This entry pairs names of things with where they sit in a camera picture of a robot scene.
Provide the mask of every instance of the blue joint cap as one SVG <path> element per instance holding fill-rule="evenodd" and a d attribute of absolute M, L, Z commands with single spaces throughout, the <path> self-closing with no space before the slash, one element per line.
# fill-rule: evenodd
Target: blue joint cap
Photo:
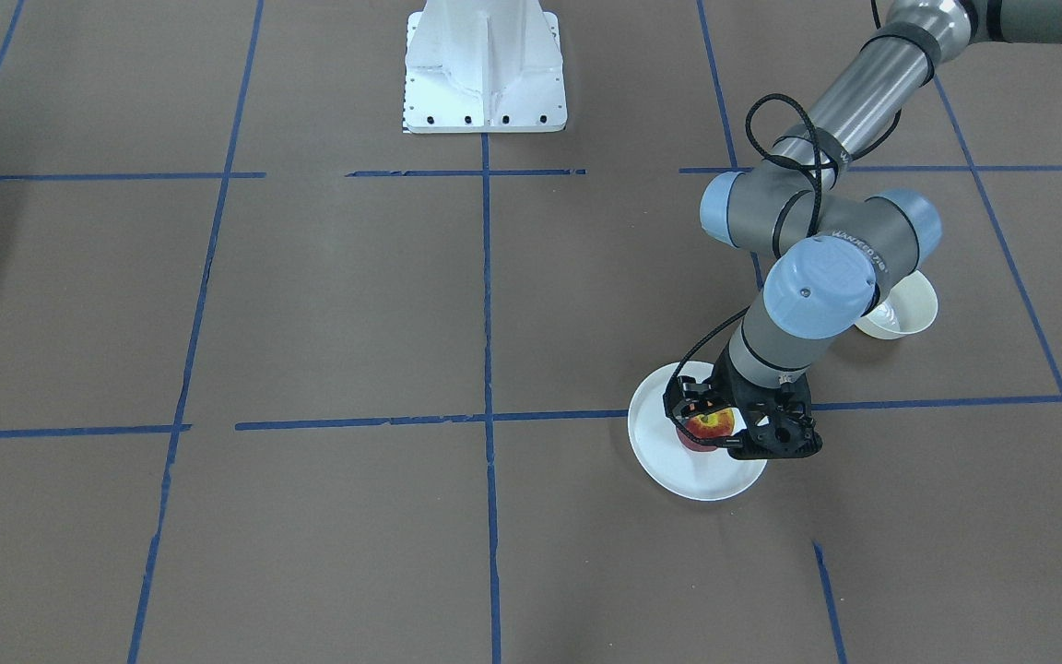
<path fill-rule="evenodd" d="M 932 255 L 940 244 L 940 214 L 937 207 L 911 189 L 889 189 L 874 194 L 874 198 L 883 199 L 898 207 L 907 222 L 912 224 L 920 246 L 920 258 L 915 265 L 920 268 L 924 259 Z"/>
<path fill-rule="evenodd" d="M 732 233 L 729 232 L 729 198 L 732 197 L 732 185 L 740 175 L 738 172 L 721 172 L 707 185 L 703 201 L 699 203 L 699 222 L 703 225 L 703 232 L 735 249 L 740 248 L 733 242 Z"/>
<path fill-rule="evenodd" d="M 765 282 L 765 308 L 781 329 L 828 339 L 863 318 L 876 294 L 876 269 L 855 244 L 815 235 L 793 244 Z"/>

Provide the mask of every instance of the black cable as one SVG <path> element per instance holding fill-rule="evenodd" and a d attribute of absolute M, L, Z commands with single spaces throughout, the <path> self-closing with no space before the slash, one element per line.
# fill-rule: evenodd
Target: black cable
<path fill-rule="evenodd" d="M 884 27 L 883 21 L 879 20 L 879 7 L 876 6 L 876 0 L 871 0 L 871 17 L 872 20 L 876 21 L 876 30 L 879 30 L 881 29 L 881 27 Z M 903 113 L 904 110 L 896 110 L 896 117 L 892 118 L 892 122 L 890 125 L 888 125 L 888 130 L 885 131 L 879 138 L 874 139 L 874 142 L 871 143 L 871 146 L 868 146 L 867 148 L 863 148 L 860 151 L 858 151 L 855 154 L 855 158 L 851 159 L 852 163 L 856 163 L 856 160 L 867 157 L 869 154 L 871 154 L 872 151 L 874 151 L 875 148 L 883 146 L 884 140 L 888 140 L 888 137 L 892 135 L 892 132 L 896 131 L 896 126 L 898 126 L 898 118 Z"/>
<path fill-rule="evenodd" d="M 795 163 L 789 157 L 773 155 L 770 151 L 766 150 L 759 146 L 759 141 L 756 140 L 756 135 L 753 134 L 751 130 L 751 119 L 756 115 L 756 110 L 761 108 L 769 101 L 781 101 L 784 104 L 791 106 L 793 110 L 796 110 L 798 117 L 801 118 L 801 124 L 806 127 L 809 132 L 809 143 L 813 147 L 813 165 L 801 165 Z M 749 108 L 749 115 L 744 117 L 744 135 L 749 137 L 749 142 L 751 147 L 758 152 L 759 156 L 766 160 L 766 163 L 772 163 L 778 165 L 781 168 L 787 168 L 789 170 L 795 170 L 796 172 L 804 173 L 806 180 L 809 181 L 810 188 L 813 189 L 813 210 L 809 214 L 809 228 L 807 235 L 818 235 L 818 214 L 821 212 L 822 207 L 822 168 L 825 165 L 822 163 L 822 147 L 818 139 L 818 127 L 813 125 L 813 121 L 810 121 L 809 114 L 806 113 L 801 104 L 796 102 L 792 97 L 788 95 L 782 95 L 781 92 L 772 92 L 766 95 L 753 104 L 753 108 Z M 834 159 L 830 159 L 830 168 L 837 170 L 838 165 L 835 164 Z"/>
<path fill-rule="evenodd" d="M 726 326 L 732 325 L 733 323 L 735 323 L 735 321 L 740 320 L 742 316 L 744 316 L 746 313 L 749 313 L 749 307 L 744 307 L 742 308 L 742 310 L 737 311 L 737 313 L 730 316 L 729 319 L 723 321 L 723 323 L 716 325 L 716 329 L 712 329 L 712 331 L 707 333 L 707 336 L 700 339 L 699 343 L 691 346 L 689 352 L 687 352 L 687 354 L 684 354 L 684 356 L 682 356 L 682 359 L 679 360 L 679 365 L 674 367 L 674 373 L 670 374 L 670 381 L 667 381 L 667 386 L 669 386 L 670 382 L 674 382 L 674 378 L 679 378 L 679 373 L 681 373 L 683 365 L 686 365 L 687 361 L 690 361 L 690 358 L 695 357 L 696 353 L 699 353 L 699 348 L 703 348 L 704 345 L 707 345 L 708 341 L 713 340 L 717 335 L 719 335 L 719 333 L 723 333 L 723 329 Z M 674 416 L 674 413 L 670 412 L 670 410 L 667 409 L 666 398 L 663 398 L 662 404 L 663 404 L 662 405 L 663 410 L 666 410 L 667 420 L 673 422 L 675 428 L 682 431 L 683 436 L 687 437 L 687 440 L 689 440 L 692 443 L 700 444 L 699 438 L 696 438 L 695 435 L 691 435 L 691 432 L 687 430 L 686 426 L 683 426 L 679 422 L 678 416 Z"/>

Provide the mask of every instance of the red apple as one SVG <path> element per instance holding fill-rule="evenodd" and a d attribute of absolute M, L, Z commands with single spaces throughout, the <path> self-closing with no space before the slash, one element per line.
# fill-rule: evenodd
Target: red apple
<path fill-rule="evenodd" d="M 730 437 L 737 428 L 737 419 L 733 415 L 732 408 L 729 407 L 723 410 L 708 413 L 707 415 L 691 416 L 691 419 L 687 420 L 683 425 L 686 426 L 687 430 L 690 431 L 692 437 L 696 438 Z M 690 438 L 684 437 L 682 431 L 675 431 L 674 433 L 679 435 L 679 442 L 682 442 L 687 449 L 720 449 L 716 448 L 716 446 L 700 445 L 699 443 L 691 442 Z"/>

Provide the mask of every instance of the white metal pedestal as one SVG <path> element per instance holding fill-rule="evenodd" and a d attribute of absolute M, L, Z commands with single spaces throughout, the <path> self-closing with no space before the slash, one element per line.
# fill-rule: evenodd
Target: white metal pedestal
<path fill-rule="evenodd" d="M 408 37 L 405 130 L 564 130 L 560 20 L 538 0 L 429 0 Z"/>

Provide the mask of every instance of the white bowl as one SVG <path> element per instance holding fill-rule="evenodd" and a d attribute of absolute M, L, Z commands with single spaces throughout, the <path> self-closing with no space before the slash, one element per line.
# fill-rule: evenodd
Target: white bowl
<path fill-rule="evenodd" d="M 937 291 L 919 272 L 902 278 L 888 297 L 855 327 L 876 339 L 898 339 L 925 331 L 937 319 Z"/>

